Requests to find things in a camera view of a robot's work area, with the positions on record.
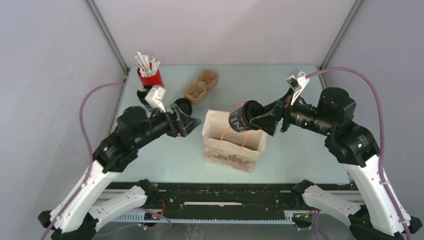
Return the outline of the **black paper coffee cup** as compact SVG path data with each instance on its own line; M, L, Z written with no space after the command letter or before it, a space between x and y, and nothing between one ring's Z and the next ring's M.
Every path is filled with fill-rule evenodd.
M249 121L246 119L245 102L238 109L232 111L228 117L228 123L231 129L238 133L252 130Z

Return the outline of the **beige paper bag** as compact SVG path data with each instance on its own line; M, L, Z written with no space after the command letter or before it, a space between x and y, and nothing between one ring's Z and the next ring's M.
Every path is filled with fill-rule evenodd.
M209 109L202 129L205 160L222 167L252 173L266 149L267 134L262 130L234 131L230 113Z

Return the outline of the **black plastic cup lid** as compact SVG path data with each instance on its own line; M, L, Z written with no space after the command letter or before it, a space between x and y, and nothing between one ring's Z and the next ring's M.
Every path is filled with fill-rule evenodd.
M242 116L246 125L246 130L258 130L259 128L251 124L251 120L265 113L264 107L255 100L249 100L243 105Z

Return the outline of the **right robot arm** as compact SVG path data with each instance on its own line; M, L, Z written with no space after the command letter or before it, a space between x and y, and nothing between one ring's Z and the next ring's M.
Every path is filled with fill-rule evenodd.
M263 106L250 100L242 108L253 130L274 135L279 122L281 132L289 126L324 135L324 146L351 175L364 203L349 202L325 192L318 185L303 180L292 188L291 204L319 209L349 227L357 240L400 240L403 234L416 233L422 226L419 218L406 212L397 214L381 177L379 158L383 152L373 134L353 121L356 102L341 88L324 89L318 105L302 98L291 101L293 91Z

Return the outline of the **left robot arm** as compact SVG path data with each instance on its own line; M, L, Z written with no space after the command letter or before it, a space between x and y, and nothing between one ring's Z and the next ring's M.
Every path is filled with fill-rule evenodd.
M91 240L105 224L123 213L156 206L159 191L147 179L104 203L96 204L96 200L138 157L141 148L163 135L186 137L200 124L199 118L187 115L177 104L172 104L169 111L150 116L140 106L125 109L114 131L96 150L89 151L91 160L73 191L55 209L39 214L46 233L53 240Z

